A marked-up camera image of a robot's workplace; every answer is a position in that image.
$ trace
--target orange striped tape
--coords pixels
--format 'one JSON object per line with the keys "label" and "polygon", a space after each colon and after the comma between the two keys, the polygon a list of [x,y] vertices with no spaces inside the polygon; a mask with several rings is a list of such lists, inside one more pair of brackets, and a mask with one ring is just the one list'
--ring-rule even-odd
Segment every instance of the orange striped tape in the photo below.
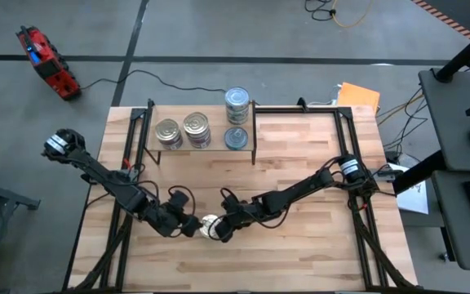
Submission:
{"label": "orange striped tape", "polygon": [[431,5],[427,4],[425,1],[422,0],[411,0],[414,4],[422,7],[425,9],[425,11],[429,12],[432,14],[432,16],[436,17],[437,19],[441,20],[442,22],[446,23],[449,25],[452,29],[457,31],[458,33],[461,33],[463,36],[467,37],[470,39],[470,30],[465,29],[463,26],[461,26],[459,23],[456,21],[452,20],[449,18],[449,16],[446,16],[445,14],[439,12],[436,8],[432,7]]}

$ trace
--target wooden shelf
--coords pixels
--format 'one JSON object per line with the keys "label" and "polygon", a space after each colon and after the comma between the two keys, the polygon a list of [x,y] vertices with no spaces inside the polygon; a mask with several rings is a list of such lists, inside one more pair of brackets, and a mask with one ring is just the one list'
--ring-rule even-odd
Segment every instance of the wooden shelf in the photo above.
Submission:
{"label": "wooden shelf", "polygon": [[[208,123],[211,130],[211,143],[204,149],[193,147],[184,132],[183,121],[186,116],[193,112],[200,112],[208,117]],[[176,151],[252,151],[254,149],[254,129],[253,124],[253,107],[250,105],[248,120],[236,126],[231,124],[226,117],[226,107],[224,105],[154,105],[152,111],[152,119],[148,134],[147,148],[150,151],[172,151],[164,149],[159,142],[155,126],[163,119],[170,118],[179,124],[181,136],[183,137],[182,146]],[[242,150],[231,150],[224,143],[224,133],[230,127],[242,127],[248,133],[248,144]]]}

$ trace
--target white object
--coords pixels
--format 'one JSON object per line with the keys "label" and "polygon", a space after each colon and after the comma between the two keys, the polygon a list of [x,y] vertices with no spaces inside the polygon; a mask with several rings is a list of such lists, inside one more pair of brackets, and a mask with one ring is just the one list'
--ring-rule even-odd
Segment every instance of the white object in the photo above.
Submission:
{"label": "white object", "polygon": [[[409,168],[389,163],[389,166],[395,171],[407,171]],[[425,188],[425,181],[410,187],[406,191],[397,195],[398,208],[410,212],[429,214],[428,193]]]}
{"label": "white object", "polygon": [[211,235],[211,237],[213,238],[219,238],[219,236],[217,235],[217,232],[215,232],[215,226],[220,223],[220,218],[218,216],[216,215],[204,216],[201,220],[201,223],[202,223],[202,227],[199,229],[199,231],[201,231],[202,237],[211,239],[210,238],[210,235]]}

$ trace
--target can lid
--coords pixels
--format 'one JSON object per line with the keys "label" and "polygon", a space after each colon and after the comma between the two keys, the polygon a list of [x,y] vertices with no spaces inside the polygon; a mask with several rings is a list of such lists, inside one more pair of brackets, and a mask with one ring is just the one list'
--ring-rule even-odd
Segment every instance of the can lid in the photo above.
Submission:
{"label": "can lid", "polygon": [[188,134],[201,134],[208,129],[208,118],[199,112],[191,113],[184,119],[184,130]]}
{"label": "can lid", "polygon": [[224,134],[228,148],[242,149],[248,144],[248,133],[241,127],[230,127]]}
{"label": "can lid", "polygon": [[224,98],[227,103],[234,106],[246,105],[250,102],[250,95],[241,87],[233,87],[229,89],[226,92],[226,95],[224,95]]}
{"label": "can lid", "polygon": [[171,140],[179,135],[179,125],[173,119],[163,119],[155,126],[155,134],[159,140]]}

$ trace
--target tin can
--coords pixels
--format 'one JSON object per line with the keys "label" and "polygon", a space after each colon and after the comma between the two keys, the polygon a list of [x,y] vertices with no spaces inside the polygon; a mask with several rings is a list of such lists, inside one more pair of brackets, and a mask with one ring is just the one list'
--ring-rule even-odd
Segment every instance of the tin can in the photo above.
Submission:
{"label": "tin can", "polygon": [[206,115],[192,113],[184,119],[184,131],[190,144],[199,149],[206,148],[211,142],[210,125]]}
{"label": "tin can", "polygon": [[230,127],[224,133],[224,143],[231,150],[241,150],[248,144],[248,133],[241,127]]}
{"label": "tin can", "polygon": [[226,91],[226,115],[228,121],[241,125],[248,120],[250,110],[250,95],[241,87],[234,87]]}
{"label": "tin can", "polygon": [[183,137],[177,122],[173,119],[163,119],[155,126],[155,135],[162,147],[168,150],[177,150],[183,144]]}

